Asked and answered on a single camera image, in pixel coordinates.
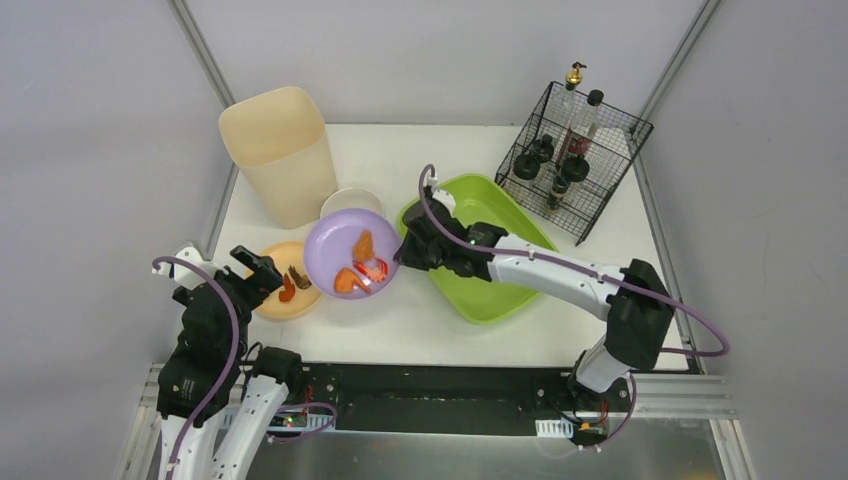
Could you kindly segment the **purple plastic plate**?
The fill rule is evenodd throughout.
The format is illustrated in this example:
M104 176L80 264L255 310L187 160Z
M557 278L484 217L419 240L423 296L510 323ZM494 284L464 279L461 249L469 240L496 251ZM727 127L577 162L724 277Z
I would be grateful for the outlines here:
M359 290L338 294L333 287L335 276L345 267L356 270L352 249L365 229L372 232L375 257L389 265L388 278L382 283L370 282L371 294ZM338 299L360 300L378 294L393 280L399 270L393 255L399 247L398 233L383 216L363 209L346 209L321 219L312 228L305 240L303 261L307 275L319 291Z

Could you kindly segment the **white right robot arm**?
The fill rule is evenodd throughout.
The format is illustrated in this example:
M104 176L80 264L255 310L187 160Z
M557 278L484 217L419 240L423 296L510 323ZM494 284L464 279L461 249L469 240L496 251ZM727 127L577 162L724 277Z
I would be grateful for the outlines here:
M486 222L462 224L436 200L402 216L397 263L459 277L527 287L592 314L605 333L578 358L571 382L602 394L633 370L653 369L675 308L655 268L639 259L618 267L566 257Z

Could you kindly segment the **white powder shaker bottle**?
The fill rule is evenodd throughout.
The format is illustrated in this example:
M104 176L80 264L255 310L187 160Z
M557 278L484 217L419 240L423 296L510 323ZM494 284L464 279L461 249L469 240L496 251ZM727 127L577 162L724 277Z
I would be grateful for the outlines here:
M539 164L548 163L555 152L553 137L549 134L543 134L534 139L529 145L529 152Z

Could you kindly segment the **speckled seasoning shaker bottle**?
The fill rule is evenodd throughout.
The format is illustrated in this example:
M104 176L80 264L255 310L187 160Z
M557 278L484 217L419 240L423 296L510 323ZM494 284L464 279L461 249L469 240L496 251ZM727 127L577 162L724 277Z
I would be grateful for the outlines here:
M583 182L590 171L590 165L584 155L576 155L566 158L559 167L559 173L570 181L570 183Z

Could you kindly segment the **dark vinegar bottle red label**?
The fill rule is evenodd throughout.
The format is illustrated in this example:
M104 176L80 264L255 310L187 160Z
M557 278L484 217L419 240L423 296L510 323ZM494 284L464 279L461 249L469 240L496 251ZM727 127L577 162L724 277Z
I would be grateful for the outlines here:
M604 96L605 94L602 90L591 90L587 96L586 103L570 120L566 127L565 138L556 162L556 166L560 171L568 163L584 159L598 129L598 111Z

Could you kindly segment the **small pepper jar black cap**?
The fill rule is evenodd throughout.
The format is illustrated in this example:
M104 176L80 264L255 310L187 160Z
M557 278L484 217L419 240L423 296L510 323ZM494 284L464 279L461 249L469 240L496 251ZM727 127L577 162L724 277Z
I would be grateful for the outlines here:
M548 190L546 205L549 210L557 210L565 197L570 186L570 181L563 176L557 175L552 179Z

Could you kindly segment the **clear oil bottle gold spout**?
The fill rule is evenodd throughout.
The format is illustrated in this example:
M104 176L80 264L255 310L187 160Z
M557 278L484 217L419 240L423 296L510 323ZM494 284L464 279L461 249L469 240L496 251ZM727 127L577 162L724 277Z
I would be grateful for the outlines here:
M562 87L556 92L551 91L547 104L548 119L564 129L573 113L576 101L577 87L583 80L583 70L587 66L576 61L567 72Z

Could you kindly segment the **black wire basket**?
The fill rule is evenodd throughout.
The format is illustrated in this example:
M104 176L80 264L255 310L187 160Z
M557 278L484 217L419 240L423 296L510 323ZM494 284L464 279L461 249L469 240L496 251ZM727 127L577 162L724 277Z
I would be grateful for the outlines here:
M520 206L582 244L654 125L595 94L548 84L495 174Z

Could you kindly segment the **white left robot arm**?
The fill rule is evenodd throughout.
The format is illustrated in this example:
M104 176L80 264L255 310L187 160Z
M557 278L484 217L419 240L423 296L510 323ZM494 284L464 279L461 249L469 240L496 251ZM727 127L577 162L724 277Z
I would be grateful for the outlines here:
M250 275L218 267L193 247L153 262L156 274L177 282L172 297L184 308L177 345L158 376L162 479L245 478L272 418L303 383L300 354L263 348L234 422L216 439L241 375L252 313L284 280L268 256L243 246L230 255Z

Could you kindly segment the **beige plastic bin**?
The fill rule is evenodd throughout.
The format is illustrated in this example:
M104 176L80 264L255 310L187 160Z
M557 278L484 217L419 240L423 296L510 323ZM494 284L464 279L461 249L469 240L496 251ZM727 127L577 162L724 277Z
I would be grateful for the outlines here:
M324 118L304 89L282 87L235 103L218 127L275 225L294 229L319 219L338 182Z

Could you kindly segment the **green plastic tub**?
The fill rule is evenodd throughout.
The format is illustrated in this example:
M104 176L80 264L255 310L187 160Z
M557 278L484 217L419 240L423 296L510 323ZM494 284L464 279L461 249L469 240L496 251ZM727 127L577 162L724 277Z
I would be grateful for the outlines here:
M464 174L440 185L455 201L454 217L462 224L485 222L549 250L556 245L528 213L492 179ZM429 270L429 279L458 313L475 324L491 324L526 307L539 295L527 287L463 278L446 268Z

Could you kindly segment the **yellow plastic plate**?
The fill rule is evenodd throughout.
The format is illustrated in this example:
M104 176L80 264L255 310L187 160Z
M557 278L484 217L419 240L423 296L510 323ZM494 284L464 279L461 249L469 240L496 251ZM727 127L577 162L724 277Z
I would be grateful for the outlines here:
M287 268L290 265L293 265L299 272L305 273L307 275L303 261L303 242L286 241L277 243L263 250L261 252L261 255L271 257L274 261L276 269L283 276L285 274L288 274ZM274 291L256 309L256 312L259 315L274 321L294 318L306 313L321 298L321 292L312 283L312 287L307 290L300 290L297 288L296 295L289 303L281 303L278 300L278 292L280 288Z

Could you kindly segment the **black-cap shaker bottle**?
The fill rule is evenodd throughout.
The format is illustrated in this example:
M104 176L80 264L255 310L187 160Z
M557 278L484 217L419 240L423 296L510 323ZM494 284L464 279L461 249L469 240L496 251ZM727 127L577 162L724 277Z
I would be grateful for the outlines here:
M535 153L523 153L513 161L512 175L522 182L532 183L539 174L541 163Z

